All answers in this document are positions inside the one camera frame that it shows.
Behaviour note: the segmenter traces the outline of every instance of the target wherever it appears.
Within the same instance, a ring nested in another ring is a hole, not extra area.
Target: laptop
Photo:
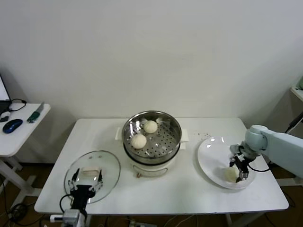
[[[11,100],[8,91],[0,75],[0,114],[7,111],[9,109],[10,104]]]

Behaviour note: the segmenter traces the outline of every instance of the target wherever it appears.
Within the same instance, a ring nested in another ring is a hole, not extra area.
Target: floor
[[[48,175],[51,172],[52,166],[50,165],[23,165],[22,171],[18,174],[27,179],[28,176],[35,174],[37,179],[33,186],[36,188],[42,188],[45,184]],[[285,171],[279,167],[273,167],[272,172],[276,178],[288,178],[292,177],[291,173]],[[265,215],[261,216],[254,222],[252,222],[249,227],[303,227],[303,187],[282,187],[282,190],[287,193],[290,198],[287,198],[290,207],[284,211],[268,212],[267,217]],[[14,201],[14,198],[19,192],[19,189],[13,184],[8,183],[6,186],[7,192],[7,207],[10,207]],[[25,204],[31,204],[36,201],[36,198],[26,197],[24,200]],[[233,214],[232,220],[236,220],[241,217],[242,214]],[[20,221],[21,224],[31,223],[41,217],[41,214],[34,211],[34,206],[29,206],[27,215]],[[173,216],[93,216],[91,220],[91,227],[127,227],[129,225],[128,219],[135,219],[137,222],[156,224],[159,227],[163,227],[165,223],[171,219]],[[170,221],[165,227],[175,227],[180,221],[188,218],[190,216],[177,216],[172,221]],[[4,193],[0,195],[0,227],[10,226],[13,227],[14,223],[7,222],[7,215],[4,210]],[[42,221],[42,226],[47,225],[48,227],[59,227],[59,223],[50,223],[47,220]],[[32,224],[33,227],[38,227],[39,223]],[[225,215],[195,215],[190,217],[187,221],[182,222],[178,227],[227,227]]]

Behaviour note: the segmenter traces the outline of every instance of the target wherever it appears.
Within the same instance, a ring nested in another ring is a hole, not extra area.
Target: white plate
[[[229,167],[229,158],[232,155],[229,147],[238,143],[239,141],[231,137],[211,137],[204,140],[198,150],[198,161],[204,173],[224,188],[246,188],[256,177],[256,172],[250,170],[246,181],[233,183],[226,179],[225,170]]]

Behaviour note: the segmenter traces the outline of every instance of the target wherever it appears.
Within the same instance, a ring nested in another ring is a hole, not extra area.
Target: knife
[[[34,123],[37,118],[40,116],[40,113],[43,111],[44,108],[44,102],[42,102],[39,107],[30,115],[30,117],[27,119],[27,123]]]

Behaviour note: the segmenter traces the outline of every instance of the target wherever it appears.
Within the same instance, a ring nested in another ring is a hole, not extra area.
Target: steamed bun
[[[145,136],[137,134],[132,138],[131,144],[135,149],[142,149],[146,145],[146,141]]]
[[[225,169],[225,177],[229,182],[236,183],[239,177],[239,170],[237,167],[229,167]]]
[[[154,133],[158,129],[158,125],[154,121],[147,121],[144,124],[144,131],[147,133]]]

